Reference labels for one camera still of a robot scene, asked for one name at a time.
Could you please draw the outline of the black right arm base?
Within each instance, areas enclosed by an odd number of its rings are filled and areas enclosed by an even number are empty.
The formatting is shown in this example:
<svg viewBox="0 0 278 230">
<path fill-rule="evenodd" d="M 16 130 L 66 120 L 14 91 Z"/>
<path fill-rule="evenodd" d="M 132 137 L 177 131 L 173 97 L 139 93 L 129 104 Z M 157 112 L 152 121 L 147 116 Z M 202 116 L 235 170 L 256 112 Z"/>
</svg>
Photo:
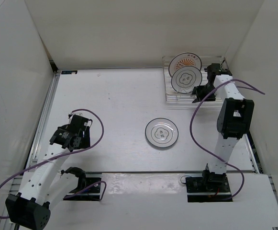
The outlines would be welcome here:
<svg viewBox="0 0 278 230">
<path fill-rule="evenodd" d="M 188 203 L 233 202 L 228 179 L 223 185 L 210 185 L 202 183 L 202 177 L 186 177 Z"/>
</svg>

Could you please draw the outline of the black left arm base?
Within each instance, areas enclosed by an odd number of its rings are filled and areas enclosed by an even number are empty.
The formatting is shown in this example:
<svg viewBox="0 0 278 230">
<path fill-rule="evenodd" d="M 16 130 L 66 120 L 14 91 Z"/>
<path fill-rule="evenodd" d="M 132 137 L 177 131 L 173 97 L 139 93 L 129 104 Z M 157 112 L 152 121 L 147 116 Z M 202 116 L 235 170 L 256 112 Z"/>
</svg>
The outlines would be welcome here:
<svg viewBox="0 0 278 230">
<path fill-rule="evenodd" d="M 67 196 L 73 195 L 87 186 L 90 186 L 91 184 L 94 184 L 96 182 L 101 181 L 102 174 L 101 173 L 87 173 L 86 179 L 79 185 L 76 189 L 69 192 L 65 197 L 64 201 L 99 201 L 101 190 L 104 187 L 102 184 L 95 184 L 93 187 L 86 189 L 84 192 L 73 196 L 71 198 L 67 198 Z"/>
</svg>

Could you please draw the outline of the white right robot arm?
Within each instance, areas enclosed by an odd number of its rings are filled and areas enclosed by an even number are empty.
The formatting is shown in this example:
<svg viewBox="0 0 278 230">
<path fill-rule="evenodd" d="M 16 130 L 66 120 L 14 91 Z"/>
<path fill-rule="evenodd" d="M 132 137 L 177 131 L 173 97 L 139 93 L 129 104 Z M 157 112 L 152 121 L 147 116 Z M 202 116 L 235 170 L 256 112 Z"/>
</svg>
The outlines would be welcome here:
<svg viewBox="0 0 278 230">
<path fill-rule="evenodd" d="M 212 101 L 216 97 L 223 100 L 216 123 L 218 139 L 214 152 L 201 146 L 193 136 L 192 126 L 198 109 L 190 120 L 189 131 L 194 143 L 215 157 L 213 162 L 206 164 L 200 180 L 202 189 L 210 192 L 224 184 L 230 156 L 238 141 L 249 131 L 255 104 L 239 92 L 230 71 L 209 66 L 207 79 L 206 85 L 196 87 L 197 98 L 194 102 L 201 106 L 203 102 Z"/>
</svg>

